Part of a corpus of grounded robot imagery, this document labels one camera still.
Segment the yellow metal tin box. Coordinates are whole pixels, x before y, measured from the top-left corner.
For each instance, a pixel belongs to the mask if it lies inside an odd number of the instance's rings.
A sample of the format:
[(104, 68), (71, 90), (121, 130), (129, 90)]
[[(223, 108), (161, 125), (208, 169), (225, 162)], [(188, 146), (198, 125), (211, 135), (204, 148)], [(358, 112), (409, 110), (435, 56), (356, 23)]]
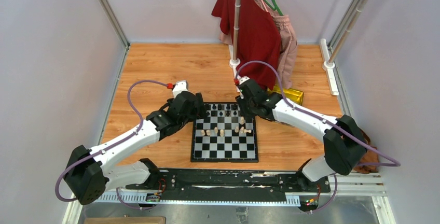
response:
[(288, 89), (283, 89), (281, 90), (281, 88), (277, 85), (275, 85), (273, 87), (272, 90), (270, 90), (269, 88), (266, 90), (266, 92), (268, 94), (271, 94), (273, 92), (278, 93), (278, 94), (282, 94), (282, 92), (284, 93), (284, 95), (290, 99), (291, 101), (293, 101), (294, 103), (298, 104), (298, 105), (303, 105), (303, 101), (304, 101), (304, 92), (300, 91), (300, 90), (296, 90), (296, 89), (292, 89), (292, 88), (288, 88)]

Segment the black white chess board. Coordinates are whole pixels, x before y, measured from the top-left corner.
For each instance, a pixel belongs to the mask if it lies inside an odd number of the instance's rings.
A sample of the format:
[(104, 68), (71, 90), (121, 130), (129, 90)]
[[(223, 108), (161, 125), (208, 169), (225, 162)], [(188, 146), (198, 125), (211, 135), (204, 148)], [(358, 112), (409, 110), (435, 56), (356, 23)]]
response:
[(207, 116), (193, 125), (191, 162), (258, 162), (255, 118), (245, 118), (235, 102), (207, 102), (205, 108)]

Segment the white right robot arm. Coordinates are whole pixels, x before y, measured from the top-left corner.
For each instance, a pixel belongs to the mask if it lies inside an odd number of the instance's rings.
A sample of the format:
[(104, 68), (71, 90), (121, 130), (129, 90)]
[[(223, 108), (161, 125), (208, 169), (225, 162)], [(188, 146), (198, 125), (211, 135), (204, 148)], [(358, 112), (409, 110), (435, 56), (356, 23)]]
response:
[(240, 95), (236, 97), (246, 117), (258, 116), (299, 128), (324, 145), (324, 155), (307, 160), (296, 173), (297, 187), (310, 191), (317, 181), (333, 173), (348, 175), (367, 152), (362, 130), (348, 115), (340, 118), (316, 113), (281, 94), (267, 94), (249, 77), (236, 80)]

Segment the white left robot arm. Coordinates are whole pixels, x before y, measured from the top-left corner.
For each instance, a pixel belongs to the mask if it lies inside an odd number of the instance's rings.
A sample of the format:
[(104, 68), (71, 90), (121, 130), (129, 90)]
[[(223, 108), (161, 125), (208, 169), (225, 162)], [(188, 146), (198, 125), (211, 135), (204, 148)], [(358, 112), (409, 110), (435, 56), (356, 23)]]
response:
[(119, 162), (206, 115), (201, 93), (180, 92), (149, 114), (141, 124), (119, 137), (89, 149), (83, 145), (76, 147), (69, 158), (64, 181), (82, 205), (88, 205), (104, 192), (119, 187), (142, 185), (154, 189), (161, 184), (161, 174), (150, 159), (123, 166)]

